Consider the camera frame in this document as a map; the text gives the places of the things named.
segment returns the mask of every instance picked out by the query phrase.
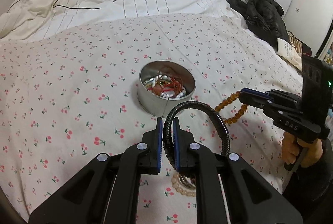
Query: jewelry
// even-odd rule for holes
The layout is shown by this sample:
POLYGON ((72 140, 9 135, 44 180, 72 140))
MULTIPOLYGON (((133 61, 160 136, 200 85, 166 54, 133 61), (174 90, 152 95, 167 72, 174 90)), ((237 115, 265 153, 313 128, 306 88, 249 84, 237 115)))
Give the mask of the jewelry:
MULTIPOLYGON (((181 193, 183 196, 188 196, 188 197, 196 197, 196 192, 192 192, 192 191, 188 191, 186 189, 183 189, 182 187, 179 186, 180 183, 182 183, 180 180, 184 180, 184 178, 180 179, 179 174, 177 172, 174 173, 172 179, 171 179, 171 183, 172 183, 172 187, 176 189, 176 191, 178 193, 181 193)), ((194 189, 193 186, 189 186, 189 183, 182 183, 185 187, 190 188, 190 189, 194 189)))
MULTIPOLYGON (((216 112, 220 112, 223 108, 225 108, 227 105, 231 104, 233 101, 237 100, 239 98, 240 91, 236 91, 236 93, 233 93, 228 97, 226 100, 223 100, 222 103, 220 103, 218 106, 215 107, 216 112)), ((238 110, 238 112, 233 116, 232 118, 223 118, 224 123, 228 123, 229 125, 232 123, 236 123, 238 119, 244 115, 245 111, 247 110, 248 105, 243 104, 238 110)))

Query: human hand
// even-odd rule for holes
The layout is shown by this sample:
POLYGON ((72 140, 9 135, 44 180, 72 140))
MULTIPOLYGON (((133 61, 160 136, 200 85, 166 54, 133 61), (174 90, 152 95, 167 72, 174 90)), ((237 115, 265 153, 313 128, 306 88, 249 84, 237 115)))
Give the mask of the human hand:
POLYGON ((302 168, 307 168, 317 163, 323 155, 322 142, 320 139, 315 140, 312 144, 306 143, 303 140, 284 132, 282 140, 282 159, 284 162, 294 164, 296 156, 300 153, 300 148, 297 143, 304 148, 309 148, 305 158, 301 162, 302 168))

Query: cherry print bed sheet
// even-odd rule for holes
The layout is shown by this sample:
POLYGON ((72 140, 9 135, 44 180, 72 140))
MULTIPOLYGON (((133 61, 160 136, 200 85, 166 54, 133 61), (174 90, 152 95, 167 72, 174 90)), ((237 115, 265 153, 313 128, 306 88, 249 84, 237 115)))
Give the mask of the cherry print bed sheet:
MULTIPOLYGON (((34 42, 0 47, 0 185, 15 209, 29 214, 98 153, 115 155, 155 128, 137 100, 138 74, 148 62, 170 60, 189 69, 192 100, 215 107, 249 87, 300 93, 295 78, 265 42, 233 17, 182 14, 116 20, 65 30, 34 42)), ((230 117, 240 103, 221 111, 230 117)), ((208 117, 179 115, 183 129, 214 152, 221 143, 208 117)), ((229 126, 239 153, 279 192, 289 176, 281 160, 283 131, 249 107, 229 126)), ((164 156, 159 175, 143 175, 137 223, 196 223, 196 201, 171 186, 164 156)))

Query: black sleeve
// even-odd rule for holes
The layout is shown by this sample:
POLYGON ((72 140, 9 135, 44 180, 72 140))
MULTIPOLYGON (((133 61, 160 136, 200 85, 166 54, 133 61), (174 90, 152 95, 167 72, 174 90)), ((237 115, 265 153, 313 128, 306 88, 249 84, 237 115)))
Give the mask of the black sleeve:
POLYGON ((327 200, 333 185, 333 152, 329 140, 322 141, 322 144, 321 159, 311 167, 299 167, 291 176, 283 193, 283 196, 302 214, 305 223, 307 218, 313 218, 318 207, 331 208, 327 200))

